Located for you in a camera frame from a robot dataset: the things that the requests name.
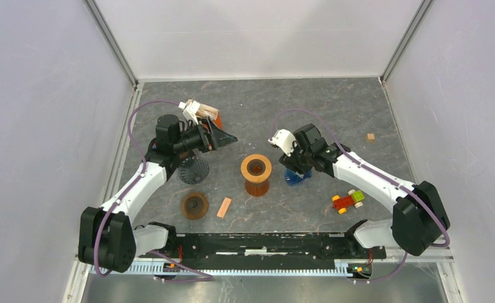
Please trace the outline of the blue glass dripper cone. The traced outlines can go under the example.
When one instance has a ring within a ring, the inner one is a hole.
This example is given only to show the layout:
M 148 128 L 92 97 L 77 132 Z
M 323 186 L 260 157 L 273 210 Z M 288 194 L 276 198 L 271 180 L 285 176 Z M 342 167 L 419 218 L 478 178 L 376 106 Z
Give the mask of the blue glass dripper cone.
M 296 186 L 303 182 L 304 180 L 311 178 L 313 173 L 311 171 L 305 174 L 298 174 L 290 169 L 285 169 L 284 179 L 288 186 Z

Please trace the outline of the orange coffee filter box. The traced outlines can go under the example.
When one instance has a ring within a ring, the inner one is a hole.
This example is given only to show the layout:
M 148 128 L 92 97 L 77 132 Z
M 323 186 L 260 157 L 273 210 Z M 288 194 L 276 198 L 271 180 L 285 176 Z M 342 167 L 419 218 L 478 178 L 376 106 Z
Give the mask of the orange coffee filter box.
M 222 121 L 218 109 L 209 105 L 200 104 L 196 111 L 198 117 L 209 117 L 219 128 L 222 128 Z

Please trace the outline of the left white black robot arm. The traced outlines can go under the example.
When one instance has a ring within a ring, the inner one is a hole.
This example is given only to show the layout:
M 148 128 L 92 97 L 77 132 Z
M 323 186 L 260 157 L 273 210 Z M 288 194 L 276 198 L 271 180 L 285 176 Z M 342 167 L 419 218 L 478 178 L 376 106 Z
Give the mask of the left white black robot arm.
M 155 137 L 137 171 L 110 200 L 99 207 L 87 207 L 80 217 L 78 259 L 93 265 L 97 273 L 125 272 L 133 260 L 156 250 L 163 257 L 178 249 L 176 230 L 171 225 L 149 223 L 133 227 L 133 221 L 151 195 L 179 168 L 184 156 L 194 150 L 211 152 L 237 142 L 237 137 L 220 129 L 210 118 L 182 122 L 174 114 L 157 119 Z

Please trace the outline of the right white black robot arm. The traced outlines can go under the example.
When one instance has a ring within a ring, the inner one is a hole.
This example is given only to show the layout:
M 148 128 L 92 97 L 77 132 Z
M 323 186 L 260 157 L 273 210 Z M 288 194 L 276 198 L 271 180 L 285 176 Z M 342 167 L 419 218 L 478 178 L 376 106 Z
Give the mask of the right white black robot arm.
M 279 162 L 297 175 L 312 170 L 347 182 L 375 199 L 391 218 L 363 220 L 349 229 L 346 253 L 359 258 L 370 248 L 398 246 L 420 256 L 429 247 L 448 247 L 450 220 L 436 187 L 395 177 L 371 165 L 338 141 L 328 144 L 314 124 L 294 132 L 278 129 L 269 138 L 282 151 Z

